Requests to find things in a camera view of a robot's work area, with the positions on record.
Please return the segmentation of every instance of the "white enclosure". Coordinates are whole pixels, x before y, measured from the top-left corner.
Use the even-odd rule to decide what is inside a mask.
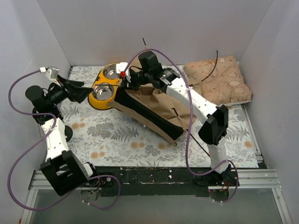
[[[277,170],[292,221],[299,223],[298,1],[7,0],[0,6],[0,223],[17,223],[21,216],[21,208],[8,195],[6,179],[17,156],[39,138],[33,119],[9,107],[11,83],[42,66],[58,67],[67,77],[70,66],[126,61],[143,48],[142,37],[178,64],[213,58],[216,50],[240,61],[253,92],[249,115],[262,154]],[[48,85],[38,75],[19,84],[13,94],[19,109],[32,110],[24,92],[34,84]],[[45,155],[44,144],[13,174],[13,191],[22,202],[32,172]]]

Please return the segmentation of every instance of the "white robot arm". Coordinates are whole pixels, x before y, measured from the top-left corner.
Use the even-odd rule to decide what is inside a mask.
[[[70,139],[72,131],[70,127],[64,125],[63,116],[57,105],[66,98],[81,103],[93,89],[82,87],[83,82],[60,77],[55,67],[40,68],[40,71],[52,81],[48,92],[45,93],[40,86],[33,85],[27,88],[25,96],[34,106],[33,113],[52,113],[56,117],[56,125],[53,128],[54,119],[50,115],[36,115],[34,119],[45,133],[51,131],[46,138],[47,156],[45,162],[41,164],[41,171],[54,190],[62,196],[89,182],[90,177],[96,175],[96,171],[93,164],[89,162],[82,164],[68,149],[66,137]]]
[[[166,94],[174,97],[181,102],[187,108],[190,108],[189,96],[187,94],[187,88],[182,78],[176,78],[172,82],[172,85],[166,89]],[[194,90],[190,90],[193,103],[193,113],[204,124],[209,115],[214,114],[217,111],[216,105],[204,99]],[[225,138],[222,137],[219,140],[218,145],[207,144],[211,157],[211,168],[216,167],[221,161],[226,160]],[[227,169],[229,162],[223,163],[215,171],[221,174]]]
[[[138,58],[142,66],[142,70],[139,72],[130,70],[129,73],[124,73],[122,68],[126,67],[127,63],[116,65],[119,68],[117,72],[123,78],[123,88],[138,90],[140,85],[152,83],[155,88],[162,90],[190,108],[188,89],[178,73],[169,68],[163,69],[152,51],[143,52]],[[228,127],[228,109],[225,106],[218,107],[207,101],[194,90],[190,90],[190,93],[193,113],[203,124],[199,136],[208,146],[211,168],[214,168],[223,160],[227,160],[225,135]],[[215,171],[222,179],[230,171],[230,165],[225,162]]]

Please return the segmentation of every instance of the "double pet bowl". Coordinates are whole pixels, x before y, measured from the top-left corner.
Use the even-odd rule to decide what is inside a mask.
[[[111,107],[109,102],[114,100],[118,78],[116,64],[109,64],[104,67],[93,83],[93,91],[88,96],[89,104],[98,110],[107,110]]]

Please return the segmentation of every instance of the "black metal base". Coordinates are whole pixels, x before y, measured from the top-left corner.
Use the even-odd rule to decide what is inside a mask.
[[[195,173],[209,171],[210,168],[192,168]],[[151,168],[151,167],[96,167],[99,175],[109,173],[121,182],[122,196],[152,195],[195,195],[209,197],[208,186],[218,186],[213,178],[195,178],[186,168]],[[236,185],[235,172],[230,172],[226,179],[230,186]],[[118,185],[102,186],[101,196],[117,195]]]

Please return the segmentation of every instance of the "stainless steel bowl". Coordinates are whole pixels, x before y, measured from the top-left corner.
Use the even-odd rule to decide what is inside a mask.
[[[109,83],[101,83],[101,85],[95,86],[93,89],[93,97],[97,100],[108,100],[114,94],[114,87]]]
[[[117,79],[119,77],[118,77],[117,73],[115,72],[115,70],[116,70],[116,65],[111,64],[104,69],[103,75],[108,79]]]

